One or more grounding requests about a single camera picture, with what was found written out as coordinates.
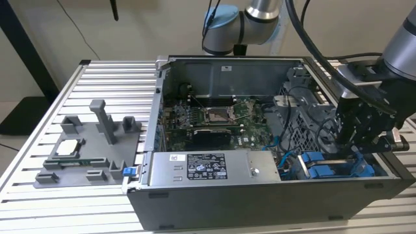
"blue tab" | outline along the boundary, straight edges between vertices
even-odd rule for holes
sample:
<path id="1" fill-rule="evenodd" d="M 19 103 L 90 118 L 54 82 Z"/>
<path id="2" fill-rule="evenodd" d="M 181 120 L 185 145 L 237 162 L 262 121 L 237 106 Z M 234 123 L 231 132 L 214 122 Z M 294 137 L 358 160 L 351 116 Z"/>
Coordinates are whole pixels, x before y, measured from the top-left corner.
<path id="1" fill-rule="evenodd" d="M 123 170 L 123 176 L 133 177 L 137 175 L 137 168 L 135 167 L 127 167 Z"/>

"warning label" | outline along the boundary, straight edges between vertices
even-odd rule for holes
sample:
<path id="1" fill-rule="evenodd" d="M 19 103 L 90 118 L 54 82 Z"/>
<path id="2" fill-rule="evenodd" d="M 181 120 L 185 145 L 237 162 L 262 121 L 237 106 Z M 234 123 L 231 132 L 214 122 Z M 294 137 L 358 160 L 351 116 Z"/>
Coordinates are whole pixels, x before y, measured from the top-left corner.
<path id="1" fill-rule="evenodd" d="M 189 155 L 189 179 L 227 179 L 225 154 Z"/>

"black cable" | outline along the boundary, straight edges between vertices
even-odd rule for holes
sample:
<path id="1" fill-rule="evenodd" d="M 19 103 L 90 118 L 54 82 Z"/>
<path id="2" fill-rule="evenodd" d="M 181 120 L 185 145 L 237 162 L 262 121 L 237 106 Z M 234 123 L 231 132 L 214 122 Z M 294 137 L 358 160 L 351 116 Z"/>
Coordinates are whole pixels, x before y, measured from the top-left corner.
<path id="1" fill-rule="evenodd" d="M 319 142 L 319 138 L 321 138 L 321 132 L 325 130 L 325 125 L 327 122 L 333 122 L 334 124 L 337 124 L 335 120 L 333 118 L 329 118 L 326 119 L 322 124 L 319 125 L 319 128 L 318 128 L 318 131 L 317 131 L 317 134 L 315 134 L 315 141 L 317 141 L 317 144 L 318 146 L 321 147 L 321 149 L 325 151 L 325 153 L 330 153 L 330 151 L 322 146 L 321 142 Z"/>
<path id="2" fill-rule="evenodd" d="M 202 41 L 202 48 L 203 48 L 203 50 L 205 50 L 205 40 L 206 40 L 207 32 L 209 32 L 209 30 L 210 30 L 210 26 L 213 25 L 214 18 L 215 18 L 215 14 L 217 14 L 217 9 L 219 8 L 221 2 L 222 2 L 222 0 L 219 0 L 219 1 L 217 2 L 214 11 L 213 11 L 213 13 L 211 13 L 211 15 L 210 15 L 210 18 L 209 18 L 209 20 L 207 20 L 207 24 L 206 24 L 206 22 L 205 22 L 203 41 Z"/>
<path id="3" fill-rule="evenodd" d="M 301 23 L 305 26 L 305 21 L 306 21 L 306 14 L 307 14 L 307 9 L 310 6 L 311 0 L 306 1 L 305 9 L 302 9 L 302 15 L 301 15 Z"/>
<path id="4" fill-rule="evenodd" d="M 67 12 L 67 10 L 66 10 L 63 4 L 61 3 L 59 0 L 57 0 L 57 1 L 58 1 L 58 4 L 61 5 L 61 8 L 63 8 L 63 11 L 65 11 L 66 15 L 69 16 L 69 18 L 70 18 L 70 20 L 71 20 L 74 26 L 78 28 L 79 34 L 81 34 L 81 36 L 83 37 L 85 42 L 86 42 L 87 46 L 90 47 L 93 53 L 95 53 L 95 55 L 98 56 L 99 60 L 102 60 L 102 59 L 101 59 L 101 56 L 99 56 L 98 53 L 97 53 L 97 51 L 93 49 L 91 45 L 89 44 L 87 39 L 86 39 L 86 37 L 85 37 L 85 34 L 83 34 L 83 32 L 81 31 L 79 26 L 78 26 L 78 24 L 75 23 L 75 21 L 73 20 L 71 16 L 69 15 L 69 12 Z"/>
<path id="5" fill-rule="evenodd" d="M 285 135 L 286 135 L 286 132 L 287 132 L 287 128 L 289 128 L 289 123 L 290 123 L 290 120 L 291 120 L 291 115 L 293 115 L 293 106 L 291 106 L 291 101 L 289 99 L 289 95 L 286 96 L 287 97 L 287 116 L 286 116 L 286 125 L 285 125 L 285 130 L 282 131 L 281 133 L 281 136 L 279 136 L 279 147 L 282 148 L 282 150 L 285 151 L 286 149 L 283 148 L 283 145 L 282 145 L 282 142 L 283 142 L 283 138 L 285 138 Z"/>
<path id="6" fill-rule="evenodd" d="M 359 57 L 366 57 L 366 56 L 382 56 L 382 55 L 383 55 L 383 53 L 370 52 L 370 53 L 361 53 L 361 54 L 354 54 L 354 55 L 326 57 L 326 59 L 327 60 L 341 60 L 341 59 L 353 59 L 353 58 L 359 58 Z"/>
<path id="7" fill-rule="evenodd" d="M 387 113 L 389 115 L 395 115 L 397 111 L 385 103 L 374 99 L 373 96 L 370 96 L 354 83 L 350 82 L 349 79 L 337 71 L 331 63 L 327 61 L 326 57 L 323 56 L 322 52 L 319 51 L 317 45 L 314 44 L 309 33 L 306 32 L 306 29 L 299 21 L 297 9 L 294 0 L 286 0 L 287 5 L 287 11 L 289 15 L 293 21 L 294 28 L 298 32 L 298 35 L 318 62 L 323 66 L 323 68 L 327 70 L 330 75 L 334 77 L 334 79 L 355 94 L 359 98 L 363 99 L 363 101 L 374 106 L 377 109 L 379 109 L 382 112 Z"/>
<path id="8" fill-rule="evenodd" d="M 307 14 L 307 9 L 309 9 L 310 3 L 311 3 L 311 0 L 307 0 L 305 8 L 302 10 L 301 23 L 302 23 L 303 27 L 306 27 L 305 21 L 306 21 L 306 14 Z M 382 56 L 382 55 L 383 55 L 383 53 L 371 52 L 371 53 L 361 53 L 361 54 L 354 54 L 354 55 L 326 57 L 326 59 L 327 60 L 341 60 L 341 59 L 353 59 L 353 58 L 359 58 L 359 57 L 366 57 L 366 56 Z"/>
<path id="9" fill-rule="evenodd" d="M 206 24 L 207 24 L 207 18 L 209 18 L 209 13 L 210 13 L 210 9 L 211 9 L 211 4 L 213 4 L 213 0 L 210 0 L 209 10 L 207 10 L 206 19 L 205 19 L 203 37 L 205 37 L 205 32 L 206 32 Z"/>
<path id="10" fill-rule="evenodd" d="M 14 147 L 11 147 L 11 146 L 9 146 L 9 145 L 3 145 L 2 143 L 0 143 L 0 146 L 3 146 L 3 147 L 6 147 L 6 148 L 10 148 L 11 150 L 15 150 L 15 151 L 21 151 L 21 150 L 18 150 L 17 148 L 14 148 Z"/>

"aluminum extrusion table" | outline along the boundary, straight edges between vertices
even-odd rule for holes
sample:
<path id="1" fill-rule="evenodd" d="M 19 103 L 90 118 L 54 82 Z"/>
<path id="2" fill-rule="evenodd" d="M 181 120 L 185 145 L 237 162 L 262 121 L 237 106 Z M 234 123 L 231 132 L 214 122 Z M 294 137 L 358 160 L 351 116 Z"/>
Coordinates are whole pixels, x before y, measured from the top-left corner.
<path id="1" fill-rule="evenodd" d="M 58 141 L 65 116 L 78 115 L 83 122 L 98 121 L 89 108 L 95 98 L 106 100 L 106 111 L 113 114 L 115 121 L 129 115 L 143 123 L 137 157 L 141 160 L 157 84 L 155 71 L 153 61 L 93 61 L 90 65 L 78 67 L 0 178 L 0 234 L 153 233 L 143 230 L 121 185 L 35 189 L 33 184 Z M 411 150 L 397 155 L 416 176 L 416 124 L 409 120 L 401 132 L 411 144 Z M 395 199 L 374 202 L 349 221 L 183 233 L 386 234 L 415 231 L 416 184 Z"/>

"gray holder post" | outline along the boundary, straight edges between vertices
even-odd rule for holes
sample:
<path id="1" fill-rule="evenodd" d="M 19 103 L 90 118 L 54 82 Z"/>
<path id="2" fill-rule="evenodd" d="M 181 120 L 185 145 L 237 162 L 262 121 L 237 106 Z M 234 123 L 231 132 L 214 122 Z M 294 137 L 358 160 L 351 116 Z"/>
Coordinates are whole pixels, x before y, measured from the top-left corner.
<path id="1" fill-rule="evenodd" d="M 99 131 L 105 133 L 107 142 L 110 145 L 114 145 L 118 141 L 118 138 L 114 133 L 114 123 L 110 120 L 111 117 L 106 114 L 106 102 L 103 99 L 95 99 L 91 101 L 90 110 L 97 114 L 99 119 Z"/>
<path id="2" fill-rule="evenodd" d="M 46 184 L 46 183 L 57 183 L 59 180 L 59 177 L 55 173 L 39 173 L 37 175 L 35 180 L 41 183 L 41 184 Z"/>
<path id="3" fill-rule="evenodd" d="M 107 175 L 103 170 L 89 170 L 86 177 L 90 181 L 106 181 L 107 180 Z"/>
<path id="4" fill-rule="evenodd" d="M 125 160 L 122 161 L 121 167 L 118 167 L 117 162 L 113 161 L 110 164 L 110 174 L 114 179 L 123 179 L 123 170 L 127 168 Z"/>
<path id="5" fill-rule="evenodd" d="M 79 134 L 77 126 L 82 126 L 82 122 L 78 116 L 66 116 L 61 124 L 66 134 Z"/>

